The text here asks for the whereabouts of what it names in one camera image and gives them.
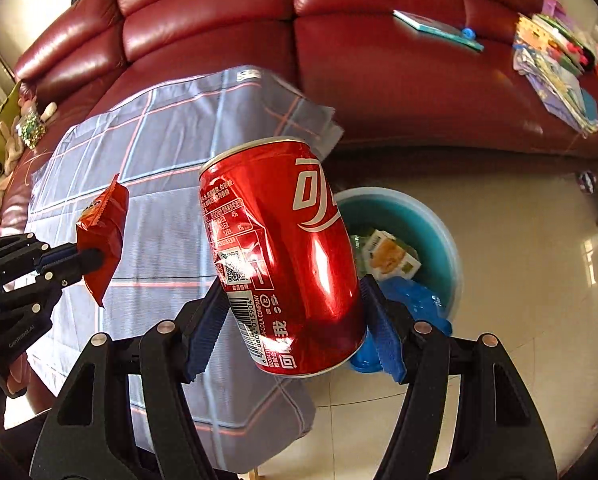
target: can top rim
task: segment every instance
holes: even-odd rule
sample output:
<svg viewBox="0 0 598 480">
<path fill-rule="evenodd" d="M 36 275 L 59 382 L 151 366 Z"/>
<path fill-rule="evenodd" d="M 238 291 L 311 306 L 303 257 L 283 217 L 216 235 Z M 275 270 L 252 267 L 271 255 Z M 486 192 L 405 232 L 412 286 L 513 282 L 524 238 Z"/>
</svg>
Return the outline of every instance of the can top rim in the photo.
<svg viewBox="0 0 598 480">
<path fill-rule="evenodd" d="M 272 144 L 274 142 L 301 142 L 302 144 L 308 144 L 305 140 L 298 139 L 297 137 L 265 137 L 264 139 L 251 140 L 250 142 L 245 142 L 244 144 L 240 144 L 239 146 L 225 150 L 224 152 L 219 153 L 219 155 L 215 155 L 213 158 L 209 159 L 203 166 L 201 166 L 201 170 L 199 170 L 199 179 L 201 179 L 201 175 L 205 170 L 211 166 L 214 166 L 220 160 L 224 160 L 235 153 L 243 152 L 245 150 L 249 150 L 250 148 L 255 148 L 256 146 L 261 146 L 262 144 Z"/>
</svg>

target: plaid cloth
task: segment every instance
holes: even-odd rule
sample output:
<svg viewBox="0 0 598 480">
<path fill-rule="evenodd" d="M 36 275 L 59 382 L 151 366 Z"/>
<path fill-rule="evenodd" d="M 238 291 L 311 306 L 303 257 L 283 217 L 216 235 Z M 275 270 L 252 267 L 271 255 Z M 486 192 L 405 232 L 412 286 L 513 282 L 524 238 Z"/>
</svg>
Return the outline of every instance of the plaid cloth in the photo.
<svg viewBox="0 0 598 480">
<path fill-rule="evenodd" d="M 82 284 L 67 288 L 52 330 L 28 352 L 50 390 L 58 393 L 93 333 L 141 335 L 205 295 L 216 275 L 199 205 L 205 161 L 272 136 L 300 137 L 323 158 L 341 136 L 332 114 L 275 75 L 242 66 L 149 88 L 71 128 L 32 176 L 26 231 L 51 246 L 74 242 L 80 212 L 116 173 L 130 207 L 105 309 Z M 151 450 L 138 377 L 130 378 L 130 392 L 137 444 Z M 184 392 L 213 466 L 235 472 L 280 452 L 314 418 L 301 381 L 254 365 L 232 314 L 206 372 Z"/>
</svg>

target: blue ball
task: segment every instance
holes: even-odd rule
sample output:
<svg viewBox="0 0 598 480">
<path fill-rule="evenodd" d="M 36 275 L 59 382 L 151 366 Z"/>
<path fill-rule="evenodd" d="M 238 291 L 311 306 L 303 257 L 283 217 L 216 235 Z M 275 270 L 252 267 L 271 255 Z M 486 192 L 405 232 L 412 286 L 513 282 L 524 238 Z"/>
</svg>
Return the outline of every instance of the blue ball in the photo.
<svg viewBox="0 0 598 480">
<path fill-rule="evenodd" d="M 471 28 L 464 28 L 461 31 L 461 34 L 463 35 L 464 38 L 467 38 L 468 40 L 475 40 L 477 38 L 477 35 L 474 33 L 474 30 L 472 30 Z"/>
</svg>

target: green sequin ornament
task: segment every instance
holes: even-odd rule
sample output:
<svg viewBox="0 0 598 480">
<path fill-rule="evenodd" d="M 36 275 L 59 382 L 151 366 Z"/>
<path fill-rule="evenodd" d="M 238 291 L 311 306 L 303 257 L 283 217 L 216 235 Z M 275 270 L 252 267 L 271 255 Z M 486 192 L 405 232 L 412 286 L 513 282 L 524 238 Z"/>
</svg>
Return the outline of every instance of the green sequin ornament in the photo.
<svg viewBox="0 0 598 480">
<path fill-rule="evenodd" d="M 18 131 L 26 146 L 34 150 L 39 139 L 46 134 L 46 125 L 41 120 L 39 113 L 36 110 L 31 110 L 26 116 L 22 117 L 18 125 Z"/>
</svg>

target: teal book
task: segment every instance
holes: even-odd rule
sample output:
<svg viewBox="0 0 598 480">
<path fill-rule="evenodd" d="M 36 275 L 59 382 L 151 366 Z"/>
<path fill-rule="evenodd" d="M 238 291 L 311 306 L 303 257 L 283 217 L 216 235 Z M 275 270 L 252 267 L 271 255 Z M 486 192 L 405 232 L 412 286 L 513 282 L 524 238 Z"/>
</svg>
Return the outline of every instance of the teal book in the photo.
<svg viewBox="0 0 598 480">
<path fill-rule="evenodd" d="M 474 40 L 469 40 L 458 28 L 451 27 L 442 22 L 437 22 L 426 18 L 424 16 L 418 16 L 411 12 L 402 12 L 401 10 L 393 10 L 393 15 L 399 18 L 402 22 L 408 23 L 410 27 L 415 28 L 421 32 L 427 32 L 428 34 L 434 34 L 440 36 L 446 40 L 456 41 L 457 43 L 469 46 L 478 52 L 483 52 L 483 45 Z"/>
</svg>

